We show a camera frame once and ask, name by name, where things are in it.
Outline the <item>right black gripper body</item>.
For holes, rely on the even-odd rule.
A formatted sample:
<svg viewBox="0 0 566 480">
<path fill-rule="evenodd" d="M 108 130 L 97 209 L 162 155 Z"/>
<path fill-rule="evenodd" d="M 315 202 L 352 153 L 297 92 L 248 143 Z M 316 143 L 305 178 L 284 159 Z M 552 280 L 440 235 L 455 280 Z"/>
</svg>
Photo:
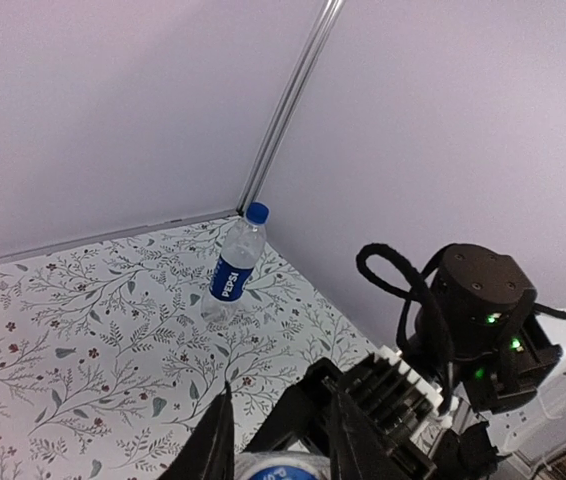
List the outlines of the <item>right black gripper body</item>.
<svg viewBox="0 0 566 480">
<path fill-rule="evenodd" d="M 489 478 L 498 454 L 484 422 L 445 431 L 431 454 L 415 444 L 435 409 L 387 359 L 367 357 L 347 372 L 321 359 L 283 392 L 247 450 L 281 453 L 299 442 L 329 460 L 334 479 Z"/>
</svg>

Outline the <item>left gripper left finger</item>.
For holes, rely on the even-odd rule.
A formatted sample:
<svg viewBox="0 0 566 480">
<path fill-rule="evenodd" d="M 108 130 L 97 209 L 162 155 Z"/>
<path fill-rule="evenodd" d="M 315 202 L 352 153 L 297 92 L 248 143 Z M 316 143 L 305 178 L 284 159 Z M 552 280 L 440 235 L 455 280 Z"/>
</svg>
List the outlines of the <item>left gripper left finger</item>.
<svg viewBox="0 0 566 480">
<path fill-rule="evenodd" d="M 159 480 L 233 479 L 235 438 L 232 391 L 228 382 L 211 402 L 177 457 Z"/>
</svg>

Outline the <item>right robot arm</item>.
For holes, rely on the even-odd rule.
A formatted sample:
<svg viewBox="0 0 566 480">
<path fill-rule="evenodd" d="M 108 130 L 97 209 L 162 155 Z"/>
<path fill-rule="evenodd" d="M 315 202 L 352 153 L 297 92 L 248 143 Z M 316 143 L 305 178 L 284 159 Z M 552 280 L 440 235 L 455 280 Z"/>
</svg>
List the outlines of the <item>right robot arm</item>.
<svg viewBox="0 0 566 480">
<path fill-rule="evenodd" d="M 481 479 L 505 458 L 492 417 L 539 399 L 566 371 L 566 342 L 507 255 L 474 244 L 442 247 L 422 269 L 393 248 L 364 246 L 358 272 L 401 298 L 396 348 L 348 370 L 329 359 L 288 387 L 247 445 L 277 460 L 295 443 L 303 466 L 331 479 Z"/>
</svg>

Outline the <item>white Pocari Sweat cap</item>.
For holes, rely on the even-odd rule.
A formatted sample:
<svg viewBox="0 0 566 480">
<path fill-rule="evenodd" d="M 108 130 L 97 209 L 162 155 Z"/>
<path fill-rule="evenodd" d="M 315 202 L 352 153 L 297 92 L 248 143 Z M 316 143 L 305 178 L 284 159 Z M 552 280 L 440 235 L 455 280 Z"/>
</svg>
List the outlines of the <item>white Pocari Sweat cap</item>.
<svg viewBox="0 0 566 480">
<path fill-rule="evenodd" d="M 237 480 L 327 480 L 330 459 L 304 452 L 241 453 L 234 460 Z"/>
</svg>

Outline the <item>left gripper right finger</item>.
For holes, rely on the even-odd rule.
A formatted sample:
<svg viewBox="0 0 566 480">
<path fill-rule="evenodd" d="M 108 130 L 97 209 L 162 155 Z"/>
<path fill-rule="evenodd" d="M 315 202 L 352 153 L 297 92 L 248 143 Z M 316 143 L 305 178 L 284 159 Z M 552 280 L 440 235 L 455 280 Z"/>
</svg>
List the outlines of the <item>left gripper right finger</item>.
<svg viewBox="0 0 566 480">
<path fill-rule="evenodd" d="M 432 410 L 414 385 L 398 397 L 381 396 L 374 419 L 338 383 L 330 401 L 327 434 L 332 479 L 432 479 L 437 467 L 410 439 Z"/>
</svg>

